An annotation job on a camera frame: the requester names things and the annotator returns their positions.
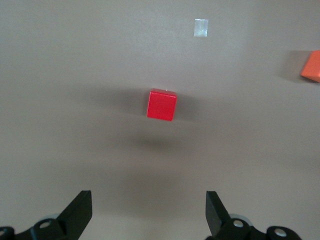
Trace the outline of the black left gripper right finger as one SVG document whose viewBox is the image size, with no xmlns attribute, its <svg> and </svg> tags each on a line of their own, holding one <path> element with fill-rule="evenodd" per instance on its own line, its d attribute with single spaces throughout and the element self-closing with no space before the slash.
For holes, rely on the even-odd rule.
<svg viewBox="0 0 320 240">
<path fill-rule="evenodd" d="M 211 232 L 208 240 L 300 240 L 293 230 L 283 226 L 270 226 L 265 233 L 246 220 L 231 217 L 215 191 L 207 191 L 205 217 Z"/>
</svg>

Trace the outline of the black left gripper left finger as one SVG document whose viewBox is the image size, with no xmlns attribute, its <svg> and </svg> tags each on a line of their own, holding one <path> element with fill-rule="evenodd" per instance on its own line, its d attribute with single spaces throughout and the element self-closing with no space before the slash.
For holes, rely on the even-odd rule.
<svg viewBox="0 0 320 240">
<path fill-rule="evenodd" d="M 29 229 L 15 233 L 14 228 L 2 226 L 2 240 L 78 240 L 93 215 L 92 192 L 82 190 L 57 218 L 46 218 Z"/>
</svg>

